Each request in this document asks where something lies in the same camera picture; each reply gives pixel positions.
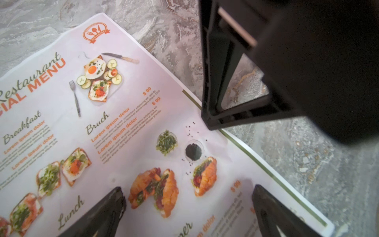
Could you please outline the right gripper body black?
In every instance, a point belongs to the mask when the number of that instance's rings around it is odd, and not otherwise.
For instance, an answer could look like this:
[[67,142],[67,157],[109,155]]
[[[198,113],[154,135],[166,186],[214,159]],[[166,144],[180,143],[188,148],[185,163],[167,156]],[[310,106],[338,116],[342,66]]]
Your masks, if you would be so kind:
[[378,1],[218,1],[266,85],[344,144],[379,135]]

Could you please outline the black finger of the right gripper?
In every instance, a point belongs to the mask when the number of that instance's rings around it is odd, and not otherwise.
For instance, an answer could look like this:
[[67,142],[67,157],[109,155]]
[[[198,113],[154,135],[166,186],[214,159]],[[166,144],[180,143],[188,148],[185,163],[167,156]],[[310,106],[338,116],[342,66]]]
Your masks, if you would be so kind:
[[259,37],[287,1],[200,1],[199,19],[204,71],[201,117],[210,130],[293,118],[302,112],[273,85],[267,70],[262,82],[268,94],[229,109],[222,101],[243,55],[253,57]]

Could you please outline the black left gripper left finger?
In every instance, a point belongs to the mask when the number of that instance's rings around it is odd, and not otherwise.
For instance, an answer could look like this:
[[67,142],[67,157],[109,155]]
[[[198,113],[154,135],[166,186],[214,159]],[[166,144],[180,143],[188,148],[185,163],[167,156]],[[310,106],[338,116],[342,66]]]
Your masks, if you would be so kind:
[[115,187],[61,237],[114,237],[126,211],[121,187]]

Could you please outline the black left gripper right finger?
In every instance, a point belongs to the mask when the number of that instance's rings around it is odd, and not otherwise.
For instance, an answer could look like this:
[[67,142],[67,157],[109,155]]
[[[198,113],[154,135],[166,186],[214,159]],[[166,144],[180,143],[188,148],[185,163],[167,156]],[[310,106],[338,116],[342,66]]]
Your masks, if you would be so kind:
[[252,202],[263,237],[321,237],[263,186],[254,187]]

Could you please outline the pink special menu sheet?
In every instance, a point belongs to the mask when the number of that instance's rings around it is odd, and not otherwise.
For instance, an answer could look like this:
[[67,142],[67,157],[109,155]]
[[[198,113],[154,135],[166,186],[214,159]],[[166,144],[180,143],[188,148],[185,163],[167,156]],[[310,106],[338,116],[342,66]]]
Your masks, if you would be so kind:
[[1,236],[259,237],[269,190],[323,237],[334,225],[105,14],[1,78]]

